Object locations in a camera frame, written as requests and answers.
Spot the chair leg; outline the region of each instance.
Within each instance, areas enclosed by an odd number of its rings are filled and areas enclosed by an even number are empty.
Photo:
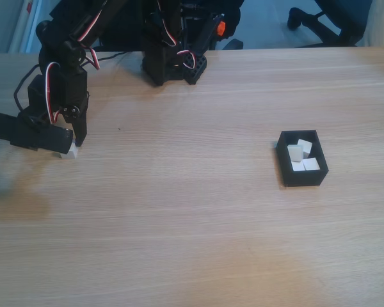
[[[324,24],[318,21],[318,18],[322,16],[322,13],[317,15],[311,15],[299,8],[292,8],[289,12],[289,20],[287,26],[292,29],[293,26],[300,26],[300,23],[316,34],[323,43],[336,44],[339,41],[339,36],[336,35],[332,30],[326,27]]]

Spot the white cube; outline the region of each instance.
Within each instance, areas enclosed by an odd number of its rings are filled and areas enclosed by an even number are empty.
[[[303,158],[307,159],[310,152],[312,152],[313,143],[305,141],[304,139],[299,139],[297,145],[303,146]]]
[[[292,161],[292,168],[294,171],[305,171],[305,166],[303,165],[303,162]]]
[[[78,156],[78,147],[76,146],[76,142],[73,141],[70,147],[70,150],[68,151],[68,154],[61,153],[62,159],[76,159]]]
[[[288,145],[290,160],[293,162],[301,162],[303,160],[303,146],[301,145]]]
[[[304,159],[303,165],[307,171],[318,171],[320,169],[319,163],[316,158]]]

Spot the wooden table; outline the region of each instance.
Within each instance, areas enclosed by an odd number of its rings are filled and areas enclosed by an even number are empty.
[[[0,306],[384,307],[384,49],[208,60],[197,86],[90,68],[78,160],[0,141]],[[0,112],[35,63],[0,55]],[[330,172],[286,189],[302,129]]]

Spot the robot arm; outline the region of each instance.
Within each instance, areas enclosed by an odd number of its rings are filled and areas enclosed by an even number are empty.
[[[99,69],[91,46],[126,2],[61,0],[51,12],[53,20],[38,25],[36,33],[42,43],[38,62],[42,74],[29,85],[29,106],[19,106],[18,117],[0,113],[1,139],[15,146],[65,154],[71,147],[73,132],[54,125],[62,115],[72,124],[76,146],[83,144],[89,93],[82,64],[87,59]],[[181,79],[195,84],[206,68],[202,46],[209,44],[221,16],[208,17],[209,26],[194,48],[188,43],[180,0],[142,0],[142,9],[144,71],[157,85]],[[87,57],[86,49],[93,59]]]

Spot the floor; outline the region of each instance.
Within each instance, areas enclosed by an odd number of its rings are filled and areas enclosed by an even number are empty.
[[[296,48],[320,43],[320,39],[306,27],[288,30],[287,18],[293,6],[307,13],[321,11],[314,0],[244,0],[241,22],[234,37],[220,42],[218,49],[222,49],[233,38],[243,41],[245,49]],[[337,34],[340,33],[325,16],[319,20]]]

